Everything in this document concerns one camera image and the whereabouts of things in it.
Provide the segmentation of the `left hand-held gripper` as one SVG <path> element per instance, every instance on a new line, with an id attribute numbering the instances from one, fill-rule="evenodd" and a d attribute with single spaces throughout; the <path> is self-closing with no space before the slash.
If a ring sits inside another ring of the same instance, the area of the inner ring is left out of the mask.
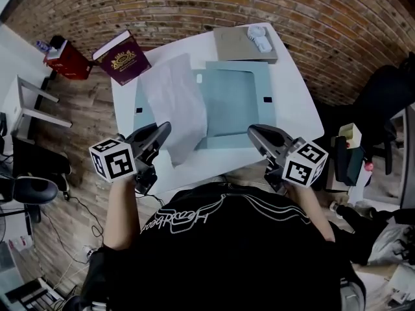
<path id="1" fill-rule="evenodd" d="M 157 180 L 153 159 L 171 133 L 170 122 L 149 124 L 137 129 L 126 139 L 105 139 L 89 148 L 99 177 L 113 183 L 133 178 L 135 190 L 146 195 Z"/>

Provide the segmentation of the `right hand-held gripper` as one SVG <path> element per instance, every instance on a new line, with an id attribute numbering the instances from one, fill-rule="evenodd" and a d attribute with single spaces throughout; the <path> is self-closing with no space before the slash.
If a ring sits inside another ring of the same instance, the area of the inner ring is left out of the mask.
<path id="1" fill-rule="evenodd" d="M 276 157 L 270 159 L 265 172 L 265 180 L 276 192 L 284 181 L 310 187 L 321 175 L 328 159 L 328 153 L 314 142 L 301 137 L 291 142 L 286 132 L 274 126 L 252 124 L 247 134 L 262 156 L 274 157 L 277 148 Z"/>

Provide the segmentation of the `white plastic bag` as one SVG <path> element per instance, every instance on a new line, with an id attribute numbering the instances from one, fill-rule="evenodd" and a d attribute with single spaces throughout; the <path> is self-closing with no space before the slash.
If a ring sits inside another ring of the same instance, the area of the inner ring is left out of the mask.
<path id="1" fill-rule="evenodd" d="M 415 270 L 415 225 L 389 223 L 373 243 L 368 264 L 402 264 Z"/>
<path id="2" fill-rule="evenodd" d="M 171 124 L 164 146 L 172 166 L 183 164 L 208 131 L 206 105 L 190 55 L 181 54 L 151 67 L 139 81 L 156 124 Z"/>

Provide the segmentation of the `person's right forearm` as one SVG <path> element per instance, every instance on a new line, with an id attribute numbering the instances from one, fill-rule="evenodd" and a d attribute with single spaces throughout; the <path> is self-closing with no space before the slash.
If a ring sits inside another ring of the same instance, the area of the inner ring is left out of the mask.
<path id="1" fill-rule="evenodd" d="M 285 183 L 284 186 L 289 198 L 295 201 L 303 209 L 324 239 L 329 242 L 335 242 L 333 229 L 312 188 L 297 186 L 291 183 Z"/>

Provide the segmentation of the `person's left forearm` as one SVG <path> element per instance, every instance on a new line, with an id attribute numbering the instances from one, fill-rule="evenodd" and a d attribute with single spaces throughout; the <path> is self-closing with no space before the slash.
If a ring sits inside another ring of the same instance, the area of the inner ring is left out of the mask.
<path id="1" fill-rule="evenodd" d="M 104 245 L 114 249 L 128 249 L 140 234 L 139 215 L 133 177 L 112 183 L 106 223 Z"/>

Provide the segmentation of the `white table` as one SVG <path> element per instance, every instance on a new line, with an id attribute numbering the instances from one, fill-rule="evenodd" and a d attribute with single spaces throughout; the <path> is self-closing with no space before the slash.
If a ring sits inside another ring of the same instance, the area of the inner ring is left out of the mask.
<path id="1" fill-rule="evenodd" d="M 323 136 L 324 127 L 319 114 L 288 48 L 270 23 L 262 23 L 262 27 L 267 29 L 278 56 L 276 63 L 268 67 L 276 126 L 290 136 L 302 137 L 306 141 Z M 190 55 L 193 69 L 205 68 L 207 61 L 218 59 L 214 34 L 206 32 L 174 41 L 152 49 L 145 55 L 152 65 L 158 65 L 183 53 Z M 117 129 L 120 134 L 128 136 L 134 130 L 137 80 L 124 86 L 112 80 L 111 85 Z M 154 160 L 158 180 L 150 192 L 161 194 L 200 183 L 261 160 L 259 152 L 253 147 L 197 150 L 184 164 L 173 167 L 169 154 L 161 151 Z"/>

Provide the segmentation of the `dark flat case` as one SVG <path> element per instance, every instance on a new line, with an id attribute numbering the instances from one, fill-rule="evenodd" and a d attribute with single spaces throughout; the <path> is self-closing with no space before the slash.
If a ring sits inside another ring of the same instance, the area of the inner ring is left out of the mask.
<path id="1" fill-rule="evenodd" d="M 356 186 L 364 161 L 364 149 L 361 146 L 348 148 L 346 138 L 339 136 L 335 138 L 334 154 L 336 180 L 347 186 Z"/>

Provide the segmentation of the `beige box with red button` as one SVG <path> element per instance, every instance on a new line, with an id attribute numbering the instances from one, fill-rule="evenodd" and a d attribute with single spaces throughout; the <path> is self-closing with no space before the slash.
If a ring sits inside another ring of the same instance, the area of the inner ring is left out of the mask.
<path id="1" fill-rule="evenodd" d="M 346 138 L 347 149 L 358 148 L 361 145 L 362 133 L 354 123 L 341 126 L 338 131 L 338 136 Z"/>

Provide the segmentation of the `maroon hardcover book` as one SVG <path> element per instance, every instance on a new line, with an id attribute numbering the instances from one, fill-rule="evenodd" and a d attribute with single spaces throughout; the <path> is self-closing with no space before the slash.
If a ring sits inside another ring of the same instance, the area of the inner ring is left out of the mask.
<path id="1" fill-rule="evenodd" d="M 145 53 L 129 30 L 95 51 L 92 60 L 120 86 L 151 68 Z"/>

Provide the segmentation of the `brown cardboard box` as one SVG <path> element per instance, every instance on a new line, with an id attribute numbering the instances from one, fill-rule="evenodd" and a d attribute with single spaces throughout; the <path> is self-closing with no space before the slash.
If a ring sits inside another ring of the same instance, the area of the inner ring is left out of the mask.
<path id="1" fill-rule="evenodd" d="M 214 29 L 213 35 L 218 60 L 275 63 L 278 55 L 267 29 L 265 29 L 267 32 L 266 37 L 272 46 L 272 51 L 269 53 L 261 53 L 255 46 L 255 43 L 247 37 L 248 27 L 222 27 Z"/>

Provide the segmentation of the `white handheld fan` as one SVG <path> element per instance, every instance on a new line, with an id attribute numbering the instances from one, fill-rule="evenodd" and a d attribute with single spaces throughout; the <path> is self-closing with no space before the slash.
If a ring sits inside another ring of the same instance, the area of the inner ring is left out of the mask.
<path id="1" fill-rule="evenodd" d="M 261 53 L 269 53 L 272 51 L 272 46 L 266 34 L 265 28 L 257 25 L 250 25 L 247 29 L 247 37 L 255 43 L 255 46 Z"/>

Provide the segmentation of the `black office chair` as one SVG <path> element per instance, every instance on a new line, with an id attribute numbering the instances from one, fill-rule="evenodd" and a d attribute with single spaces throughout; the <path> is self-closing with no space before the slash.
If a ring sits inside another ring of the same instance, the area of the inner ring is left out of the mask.
<path id="1" fill-rule="evenodd" d="M 392 172 L 391 142 L 396 133 L 389 128 L 391 118 L 415 103 L 415 53 L 399 65 L 384 65 L 369 78 L 353 103 L 357 126 L 362 133 L 366 156 L 385 159 L 385 174 Z"/>

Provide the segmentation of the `person's black t-shirt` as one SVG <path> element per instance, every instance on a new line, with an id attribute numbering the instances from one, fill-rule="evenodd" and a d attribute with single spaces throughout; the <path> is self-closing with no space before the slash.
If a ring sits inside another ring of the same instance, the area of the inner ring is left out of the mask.
<path id="1" fill-rule="evenodd" d="M 287 196 L 208 183 L 177 192 L 128 249 L 90 258 L 80 311 L 364 311 L 366 288 Z"/>

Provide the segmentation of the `black oval chair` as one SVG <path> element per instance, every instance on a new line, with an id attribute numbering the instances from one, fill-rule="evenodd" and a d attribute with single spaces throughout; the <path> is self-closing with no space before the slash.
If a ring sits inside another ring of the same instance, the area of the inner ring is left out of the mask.
<path id="1" fill-rule="evenodd" d="M 38 224 L 42 214 L 40 205 L 52 202 L 58 194 L 58 186 L 55 182 L 35 176 L 19 176 L 14 180 L 12 197 L 25 205 L 30 219 Z"/>

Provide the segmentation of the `white power strip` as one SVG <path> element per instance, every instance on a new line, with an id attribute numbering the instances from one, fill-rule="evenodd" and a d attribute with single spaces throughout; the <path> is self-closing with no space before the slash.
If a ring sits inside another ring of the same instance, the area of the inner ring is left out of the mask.
<path id="1" fill-rule="evenodd" d="M 91 255 L 97 250 L 96 247 L 93 246 L 83 246 L 79 251 L 79 260 L 83 263 L 87 263 L 91 257 Z"/>

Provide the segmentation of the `white side desk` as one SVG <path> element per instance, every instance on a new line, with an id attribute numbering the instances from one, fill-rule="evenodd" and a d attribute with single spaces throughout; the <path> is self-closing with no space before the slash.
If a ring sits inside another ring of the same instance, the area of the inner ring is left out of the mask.
<path id="1" fill-rule="evenodd" d="M 28 140 L 27 136 L 29 132 L 24 133 L 20 131 L 21 123 L 25 117 L 36 118 L 65 128 L 72 127 L 72 122 L 60 119 L 48 113 L 44 113 L 38 109 L 31 108 L 29 104 L 26 104 L 23 96 L 24 88 L 35 95 L 46 98 L 54 103 L 58 103 L 60 101 L 59 98 L 48 94 L 34 84 L 31 84 L 16 75 L 5 97 L 3 107 L 0 110 L 0 112 L 4 113 L 6 116 L 6 128 L 8 134 L 21 140 Z"/>

